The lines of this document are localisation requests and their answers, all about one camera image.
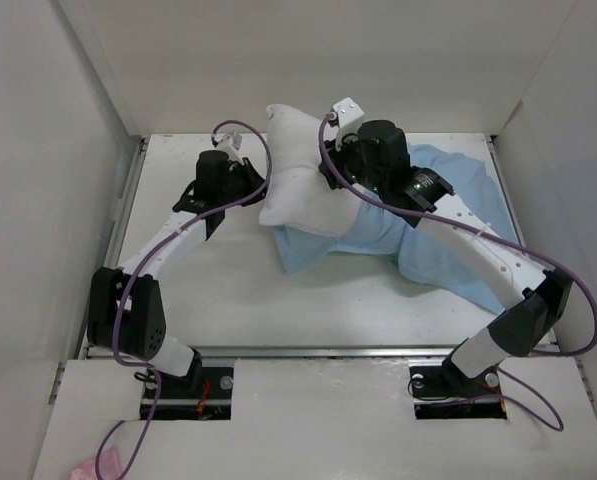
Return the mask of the white pillow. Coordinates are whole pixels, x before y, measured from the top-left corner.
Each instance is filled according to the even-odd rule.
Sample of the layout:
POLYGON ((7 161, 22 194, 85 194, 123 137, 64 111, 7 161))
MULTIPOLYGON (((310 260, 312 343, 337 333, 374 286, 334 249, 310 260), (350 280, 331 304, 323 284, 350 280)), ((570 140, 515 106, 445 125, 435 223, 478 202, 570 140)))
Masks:
POLYGON ((272 167, 259 223, 330 238, 347 234, 361 200, 347 190, 332 190, 320 172, 320 121, 283 104, 268 106, 267 114, 272 167))

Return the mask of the light blue pillowcase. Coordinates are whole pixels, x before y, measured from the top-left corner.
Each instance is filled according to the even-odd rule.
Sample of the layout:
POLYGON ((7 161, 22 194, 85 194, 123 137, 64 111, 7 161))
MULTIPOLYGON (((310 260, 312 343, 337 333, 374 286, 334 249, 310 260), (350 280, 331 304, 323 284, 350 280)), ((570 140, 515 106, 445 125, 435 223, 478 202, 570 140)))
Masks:
MULTIPOLYGON (((432 169, 447 180, 465 205, 497 234, 515 239, 503 196, 483 162, 431 145, 410 145, 408 153, 412 164, 432 169)), ((404 219, 362 200, 351 230, 339 238, 291 227, 270 228, 289 274, 308 269, 332 252, 387 255, 410 281, 444 288, 494 314, 503 310, 488 286, 450 249, 404 219)))

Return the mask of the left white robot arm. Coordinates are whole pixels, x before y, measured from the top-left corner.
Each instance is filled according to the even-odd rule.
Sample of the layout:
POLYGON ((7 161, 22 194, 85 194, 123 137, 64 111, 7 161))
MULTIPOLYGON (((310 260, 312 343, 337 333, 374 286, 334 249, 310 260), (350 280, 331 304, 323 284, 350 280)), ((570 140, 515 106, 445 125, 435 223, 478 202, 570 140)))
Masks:
POLYGON ((152 239, 119 266, 101 267, 89 295, 87 340, 147 364, 183 397, 202 382, 202 357, 167 331, 162 283, 213 235, 225 211, 262 201, 267 180, 250 160, 218 149, 200 153, 196 177, 152 239))

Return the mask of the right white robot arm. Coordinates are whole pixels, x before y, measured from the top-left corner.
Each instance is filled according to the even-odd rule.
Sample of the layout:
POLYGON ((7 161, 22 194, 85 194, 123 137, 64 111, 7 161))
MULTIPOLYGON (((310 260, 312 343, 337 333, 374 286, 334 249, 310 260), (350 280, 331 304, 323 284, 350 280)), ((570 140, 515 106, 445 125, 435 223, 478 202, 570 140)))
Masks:
POLYGON ((527 357, 562 318, 574 282, 566 268, 507 241, 467 206, 437 171, 412 165, 404 132, 388 120, 339 122, 318 139, 320 170, 332 189, 401 219, 436 242, 474 275, 498 303, 496 317, 434 368, 444 387, 462 394, 509 357, 527 357))

